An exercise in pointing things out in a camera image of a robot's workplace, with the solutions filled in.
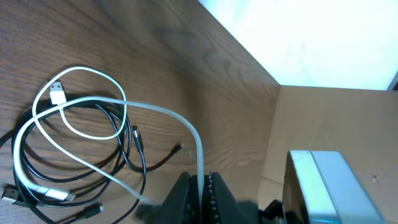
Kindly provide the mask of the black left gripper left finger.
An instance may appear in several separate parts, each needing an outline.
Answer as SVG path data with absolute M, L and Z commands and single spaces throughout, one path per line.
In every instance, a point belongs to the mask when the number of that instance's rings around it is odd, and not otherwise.
M 183 172 L 161 205 L 139 205 L 136 218 L 145 224 L 199 223 L 197 176 Z

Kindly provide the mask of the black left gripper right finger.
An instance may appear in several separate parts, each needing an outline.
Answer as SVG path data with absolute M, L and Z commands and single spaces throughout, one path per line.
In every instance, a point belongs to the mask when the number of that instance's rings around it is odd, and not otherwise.
M 234 198 L 221 175 L 212 172 L 205 177 L 203 190 L 205 224 L 258 224 L 258 205 Z

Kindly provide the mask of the cardboard panel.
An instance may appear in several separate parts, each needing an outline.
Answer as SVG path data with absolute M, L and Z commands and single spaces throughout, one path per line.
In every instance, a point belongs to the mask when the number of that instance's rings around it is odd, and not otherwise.
M 339 151 L 386 222 L 397 223 L 397 92 L 283 86 L 258 194 L 282 198 L 289 150 Z

